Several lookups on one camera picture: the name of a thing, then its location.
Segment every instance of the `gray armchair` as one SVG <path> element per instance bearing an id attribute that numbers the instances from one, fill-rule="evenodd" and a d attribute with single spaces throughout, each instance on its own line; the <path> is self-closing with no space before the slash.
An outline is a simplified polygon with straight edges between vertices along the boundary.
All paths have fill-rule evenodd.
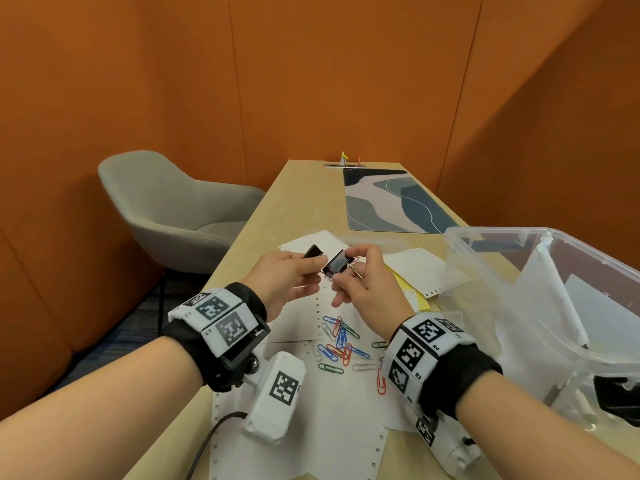
<path id="1" fill-rule="evenodd" d="M 211 274 L 264 196 L 254 187 L 195 180 L 149 151 L 107 158 L 98 174 L 139 245 L 185 273 Z"/>

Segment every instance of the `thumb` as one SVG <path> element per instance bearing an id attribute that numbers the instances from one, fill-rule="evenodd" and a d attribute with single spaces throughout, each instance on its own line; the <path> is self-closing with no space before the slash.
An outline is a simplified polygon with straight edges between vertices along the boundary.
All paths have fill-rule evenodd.
<path id="1" fill-rule="evenodd" d="M 349 276 L 345 273 L 334 274 L 332 276 L 332 280 L 335 284 L 340 286 L 340 288 L 347 291 L 351 299 L 357 299 L 358 296 L 362 295 L 362 293 L 366 291 L 366 288 L 362 286 L 362 282 L 359 278 Z"/>
<path id="2" fill-rule="evenodd" d="M 296 259 L 296 270 L 300 274 L 320 273 L 320 270 L 327 263 L 328 258 L 325 255 L 316 256 L 314 258 Z"/>

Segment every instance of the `floor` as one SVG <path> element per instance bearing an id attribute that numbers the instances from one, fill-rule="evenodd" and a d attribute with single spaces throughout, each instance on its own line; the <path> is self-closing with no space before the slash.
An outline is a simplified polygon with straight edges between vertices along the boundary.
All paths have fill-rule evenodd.
<path id="1" fill-rule="evenodd" d="M 164 322 L 167 313 L 202 290 L 209 275 L 171 272 L 167 275 L 164 298 Z M 92 348 L 76 358 L 68 375 L 54 388 L 59 389 L 100 369 L 109 362 L 133 352 L 157 337 L 159 287 L 153 290 L 124 320 Z"/>

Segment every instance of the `hand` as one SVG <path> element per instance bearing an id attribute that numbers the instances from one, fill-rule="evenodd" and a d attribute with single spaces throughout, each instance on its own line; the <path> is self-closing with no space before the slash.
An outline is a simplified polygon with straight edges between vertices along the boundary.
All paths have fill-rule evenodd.
<path id="1" fill-rule="evenodd" d="M 333 275 L 332 289 L 337 291 L 331 305 L 353 303 L 358 313 L 375 333 L 387 342 L 400 323 L 415 315 L 396 277 L 382 261 L 380 248 L 360 244 L 345 250 L 347 257 L 365 256 L 367 262 L 354 263 L 362 279 L 352 269 Z"/>
<path id="2" fill-rule="evenodd" d="M 267 322 L 275 320 L 288 302 L 320 290 L 318 273 L 327 257 L 302 259 L 302 256 L 288 251 L 263 254 L 242 281 L 262 300 L 267 309 Z"/>

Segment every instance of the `black cable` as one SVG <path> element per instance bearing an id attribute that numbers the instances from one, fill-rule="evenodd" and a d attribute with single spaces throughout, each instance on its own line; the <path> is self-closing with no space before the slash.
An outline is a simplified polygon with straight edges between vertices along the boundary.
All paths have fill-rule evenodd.
<path id="1" fill-rule="evenodd" d="M 213 433 L 216 432 L 216 430 L 220 427 L 220 425 L 222 423 L 224 423 L 224 421 L 226 421 L 229 418 L 246 418 L 246 413 L 242 412 L 242 411 L 236 411 L 235 413 L 230 413 L 226 416 L 222 416 L 222 418 L 220 418 L 220 420 L 215 423 L 214 427 L 211 428 L 211 431 L 209 432 L 209 434 L 207 435 L 206 438 L 204 438 L 204 441 L 202 442 L 202 446 L 200 447 L 200 450 L 198 450 L 198 453 L 196 455 L 196 458 L 193 459 L 193 463 L 191 464 L 191 468 L 189 469 L 189 473 L 187 473 L 187 478 L 186 480 L 191 480 L 191 476 L 193 475 L 196 466 L 200 460 L 200 457 L 202 456 L 202 453 L 204 452 L 204 448 L 206 448 L 207 443 L 209 443 L 209 440 L 211 439 L 211 437 L 213 436 Z"/>

